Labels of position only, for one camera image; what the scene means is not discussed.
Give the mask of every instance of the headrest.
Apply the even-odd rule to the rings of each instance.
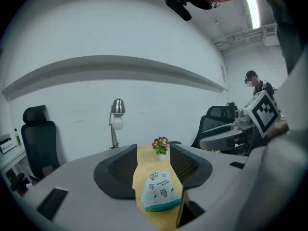
[[[39,124],[46,121],[45,105],[27,108],[23,115],[26,124]]]

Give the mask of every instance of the lamp shade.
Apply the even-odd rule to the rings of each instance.
[[[114,103],[111,107],[111,113],[113,114],[124,114],[125,113],[125,106],[122,99],[117,98],[114,100]]]

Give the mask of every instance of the potted flower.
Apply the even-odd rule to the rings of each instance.
[[[165,161],[168,159],[167,151],[168,151],[168,139],[166,137],[158,137],[152,143],[152,147],[155,150],[156,158],[159,161]]]

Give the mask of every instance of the cap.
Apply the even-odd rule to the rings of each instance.
[[[256,76],[256,75],[257,75],[257,73],[253,70],[249,70],[246,74],[246,76]]]

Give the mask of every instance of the white wall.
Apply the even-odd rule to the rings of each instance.
[[[246,87],[247,71],[254,70],[261,80],[274,88],[287,78],[287,70],[280,46],[265,47],[262,43],[245,47],[224,56],[228,68],[229,102],[242,108],[253,97],[253,88]]]
[[[1,39],[1,83],[5,87],[38,68],[64,59],[121,55],[185,68],[227,87],[224,60],[210,40],[161,3],[145,0],[29,0]],[[0,132],[23,125],[22,114],[45,104],[60,132],[62,157],[73,160],[110,142],[108,114],[115,98],[127,107],[121,145],[149,144],[167,136],[191,144],[199,120],[227,95],[187,85],[150,81],[144,72],[78,72],[45,79],[0,98]],[[166,78],[162,72],[159,78]]]

